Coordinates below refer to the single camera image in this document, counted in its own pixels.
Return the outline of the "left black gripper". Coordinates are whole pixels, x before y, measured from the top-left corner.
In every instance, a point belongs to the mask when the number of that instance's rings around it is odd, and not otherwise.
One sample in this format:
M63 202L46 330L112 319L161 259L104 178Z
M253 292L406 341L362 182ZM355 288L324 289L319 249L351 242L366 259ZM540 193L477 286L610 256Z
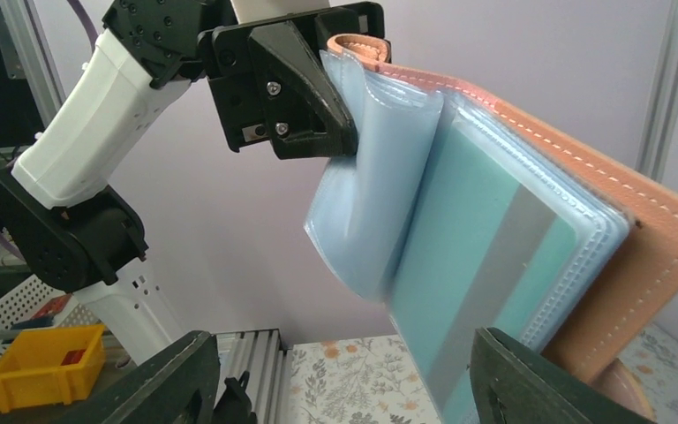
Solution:
M267 141L281 160L357 153L354 120L320 59L338 34L384 37L382 6L311 6L200 34L207 83L232 151Z

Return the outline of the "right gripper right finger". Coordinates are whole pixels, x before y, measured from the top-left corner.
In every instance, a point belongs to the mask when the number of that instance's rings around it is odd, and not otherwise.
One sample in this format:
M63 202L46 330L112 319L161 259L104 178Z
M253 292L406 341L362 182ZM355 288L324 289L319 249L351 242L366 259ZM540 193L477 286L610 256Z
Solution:
M481 423L651 423L496 328L475 332L471 388Z

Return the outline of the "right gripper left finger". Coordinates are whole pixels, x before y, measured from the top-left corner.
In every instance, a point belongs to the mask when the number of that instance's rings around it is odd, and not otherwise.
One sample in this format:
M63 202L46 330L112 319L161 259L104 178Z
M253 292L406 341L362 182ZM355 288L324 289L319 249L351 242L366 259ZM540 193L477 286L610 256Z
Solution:
M191 331L56 423L211 423L220 375L216 337Z

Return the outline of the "orange leather card holder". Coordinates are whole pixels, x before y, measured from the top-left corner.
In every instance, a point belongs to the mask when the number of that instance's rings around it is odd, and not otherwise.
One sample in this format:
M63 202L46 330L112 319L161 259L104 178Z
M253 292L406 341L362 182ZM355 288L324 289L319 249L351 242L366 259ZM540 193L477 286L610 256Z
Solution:
M460 122L493 140L496 161L578 236L521 330L521 294L476 330L499 329L591 382L678 292L677 193L469 81L392 64L380 38L340 34L320 56L359 142L354 156L328 162L305 231L331 272L392 323L433 144Z

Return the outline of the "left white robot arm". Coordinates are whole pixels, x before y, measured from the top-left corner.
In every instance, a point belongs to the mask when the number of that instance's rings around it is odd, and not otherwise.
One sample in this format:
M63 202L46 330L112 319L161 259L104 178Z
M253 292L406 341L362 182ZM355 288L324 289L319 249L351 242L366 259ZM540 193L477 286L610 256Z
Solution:
M340 34L385 35L373 1L115 1L43 135L0 170L0 219L30 269L72 294L143 363L183 335L149 283L139 215L109 177L148 127L205 80L233 152L350 157L358 127L320 61Z

